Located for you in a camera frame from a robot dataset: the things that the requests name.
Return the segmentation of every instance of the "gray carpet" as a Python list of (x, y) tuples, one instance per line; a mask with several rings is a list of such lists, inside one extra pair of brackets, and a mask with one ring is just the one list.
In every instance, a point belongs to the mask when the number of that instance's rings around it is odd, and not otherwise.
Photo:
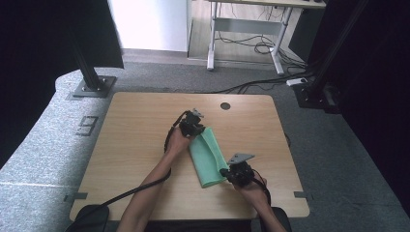
[[(115, 92), (203, 93), (255, 79), (272, 71), (203, 66), (126, 63), (124, 70), (97, 69), (118, 77), (106, 99), (73, 99), (80, 72), (60, 77), (43, 116), (0, 171), (0, 231), (64, 231), (105, 113)], [(298, 231), (403, 231), (409, 217), (340, 115), (302, 109), (286, 85), (247, 94), (273, 97), (310, 215), (291, 218)], [(99, 117), (90, 136), (75, 135), (83, 116)], [(107, 231), (115, 231), (110, 223)]]

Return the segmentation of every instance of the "hand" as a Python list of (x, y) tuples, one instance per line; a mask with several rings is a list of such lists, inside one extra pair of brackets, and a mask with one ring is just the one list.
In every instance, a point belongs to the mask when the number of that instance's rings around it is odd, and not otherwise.
[[(265, 178), (261, 178), (259, 174), (254, 172), (255, 179), (265, 183), (267, 185), (267, 181)], [(256, 206), (260, 206), (261, 204), (268, 204), (268, 198), (263, 191), (263, 189), (255, 182), (250, 182), (247, 186), (244, 187), (239, 187), (234, 185), (233, 186), (239, 193), (242, 194), (242, 196), (248, 201), (250, 205), (252, 205), (254, 208)]]
[(180, 155), (184, 152), (190, 142), (194, 140), (194, 137), (186, 138), (182, 135), (181, 129), (175, 128), (174, 132), (171, 134), (171, 137), (168, 141), (168, 146), (166, 147), (166, 154)]

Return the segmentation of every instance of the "round hole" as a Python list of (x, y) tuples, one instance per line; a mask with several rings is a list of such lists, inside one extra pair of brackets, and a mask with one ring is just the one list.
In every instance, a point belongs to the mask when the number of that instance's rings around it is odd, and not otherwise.
[(228, 110), (228, 109), (230, 109), (230, 104), (228, 102), (224, 102), (220, 105), (220, 108), (222, 108), (224, 110)]

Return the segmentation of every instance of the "green cloth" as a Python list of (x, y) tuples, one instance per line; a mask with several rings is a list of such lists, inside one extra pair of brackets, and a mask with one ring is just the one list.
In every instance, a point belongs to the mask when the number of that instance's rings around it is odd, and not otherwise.
[(220, 169), (228, 169), (228, 165), (211, 128), (206, 128), (193, 140), (190, 144), (190, 155), (203, 188), (226, 180), (220, 175)]

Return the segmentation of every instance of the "human arm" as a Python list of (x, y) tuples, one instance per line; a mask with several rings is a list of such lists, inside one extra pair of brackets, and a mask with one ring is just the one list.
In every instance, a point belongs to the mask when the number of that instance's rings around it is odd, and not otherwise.
[[(255, 178), (262, 183), (267, 183), (266, 179), (262, 180), (258, 174), (255, 175)], [(262, 187), (255, 182), (251, 182), (244, 187), (234, 185), (234, 188), (241, 193), (248, 203), (256, 210), (268, 232), (286, 232), (269, 205), (268, 198)]]
[[(181, 130), (176, 128), (169, 138), (165, 154), (141, 185), (164, 177), (170, 170), (172, 163), (188, 148), (190, 142), (191, 139), (185, 138), (181, 134)], [(144, 231), (149, 217), (154, 211), (162, 186), (163, 183), (159, 183), (132, 196), (127, 209), (121, 217), (117, 232)]]

